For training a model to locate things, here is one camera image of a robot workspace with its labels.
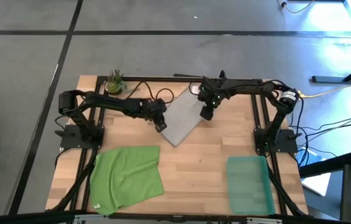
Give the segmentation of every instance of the gray cloth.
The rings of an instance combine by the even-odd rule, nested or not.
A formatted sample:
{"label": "gray cloth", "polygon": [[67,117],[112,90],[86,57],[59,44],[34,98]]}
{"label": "gray cloth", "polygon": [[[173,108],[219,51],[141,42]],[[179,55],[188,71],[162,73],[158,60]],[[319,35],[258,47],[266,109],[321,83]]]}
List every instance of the gray cloth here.
{"label": "gray cloth", "polygon": [[174,147],[178,146],[202,120],[200,111],[204,104],[185,89],[163,114],[167,124],[163,137]]}

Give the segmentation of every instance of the green towel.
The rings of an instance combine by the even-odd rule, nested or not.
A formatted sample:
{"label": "green towel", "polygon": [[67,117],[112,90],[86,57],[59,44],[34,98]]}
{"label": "green towel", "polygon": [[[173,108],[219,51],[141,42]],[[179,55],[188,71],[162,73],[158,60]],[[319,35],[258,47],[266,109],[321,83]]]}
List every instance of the green towel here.
{"label": "green towel", "polygon": [[118,147],[96,156],[90,179],[91,202],[109,215],[164,193],[157,169],[159,146]]}

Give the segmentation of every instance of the butcher block tabletop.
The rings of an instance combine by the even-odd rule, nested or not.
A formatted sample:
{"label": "butcher block tabletop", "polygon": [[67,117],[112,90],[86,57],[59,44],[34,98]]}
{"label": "butcher block tabletop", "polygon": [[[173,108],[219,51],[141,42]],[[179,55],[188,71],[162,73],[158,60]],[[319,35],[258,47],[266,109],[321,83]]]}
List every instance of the butcher block tabletop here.
{"label": "butcher block tabletop", "polygon": [[[80,76],[77,89],[94,91],[97,76]],[[175,97],[180,95],[189,83],[148,82],[153,95],[162,88],[170,88]],[[132,90],[138,82],[126,82]],[[118,97],[124,98],[129,93]],[[149,98],[148,88],[140,85],[132,97]],[[164,101],[171,99],[168,91],[162,91]],[[259,104],[261,123],[262,109]],[[270,119],[276,108],[268,101]],[[160,146],[159,173],[164,194],[150,198],[136,205],[121,208],[120,213],[177,214],[177,215],[234,215],[227,195],[227,159],[230,156],[257,156],[253,129],[255,121],[250,95],[236,95],[223,100],[215,110],[211,121],[202,120],[199,125],[177,147],[170,145],[153,123],[143,119],[133,119],[119,111],[105,110],[103,120],[105,134],[103,145],[98,151],[105,152],[119,146]],[[287,121],[283,128],[288,128]],[[81,149],[70,149],[59,159],[47,200],[46,208],[52,208],[65,196],[75,181]],[[287,153],[277,153],[278,166],[284,189],[303,212],[307,213],[296,161]],[[276,213],[280,213],[276,189],[271,184]],[[76,209],[81,208],[84,185],[80,187]],[[87,210],[95,212],[89,202]]]}

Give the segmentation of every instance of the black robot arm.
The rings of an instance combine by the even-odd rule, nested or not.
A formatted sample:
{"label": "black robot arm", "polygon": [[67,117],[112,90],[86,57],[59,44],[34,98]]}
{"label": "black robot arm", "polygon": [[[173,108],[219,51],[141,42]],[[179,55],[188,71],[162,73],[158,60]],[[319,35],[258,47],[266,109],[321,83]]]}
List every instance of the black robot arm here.
{"label": "black robot arm", "polygon": [[[78,105],[77,96],[81,96],[83,101]],[[68,116],[76,124],[77,129],[56,131],[62,137],[61,147],[82,147],[100,146],[103,131],[95,126],[94,121],[89,121],[84,116],[83,111],[88,108],[105,108],[122,112],[132,118],[142,118],[153,121],[157,132],[163,131],[167,127],[164,122],[163,113],[166,111],[166,104],[162,99],[152,100],[150,98],[127,98],[119,99],[106,95],[100,95],[92,91],[84,92],[80,90],[65,91],[59,95],[58,112],[63,116]]]}
{"label": "black robot arm", "polygon": [[[205,102],[205,106],[200,112],[201,117],[211,120],[214,109],[222,100],[230,99],[237,94],[260,94],[264,95],[269,102],[277,109],[274,119],[266,125],[262,132],[255,136],[256,143],[260,147],[276,145],[279,129],[286,115],[291,113],[299,99],[299,94],[295,89],[286,86],[280,81],[267,81],[260,84],[253,80],[231,80],[227,79],[224,71],[221,71],[220,78],[210,79],[203,77],[199,86],[198,100]],[[281,91],[279,99],[274,96],[274,91]]]}

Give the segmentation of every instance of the potted plant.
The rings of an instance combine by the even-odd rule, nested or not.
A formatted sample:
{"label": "potted plant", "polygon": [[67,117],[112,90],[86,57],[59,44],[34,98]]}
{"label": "potted plant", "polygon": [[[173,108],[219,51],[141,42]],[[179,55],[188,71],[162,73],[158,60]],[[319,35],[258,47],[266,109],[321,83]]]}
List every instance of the potted plant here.
{"label": "potted plant", "polygon": [[115,72],[111,71],[111,75],[108,76],[108,80],[105,84],[105,89],[109,94],[119,95],[121,91],[126,88],[126,85],[123,81],[123,75],[124,74],[120,75],[119,69],[115,69]]}

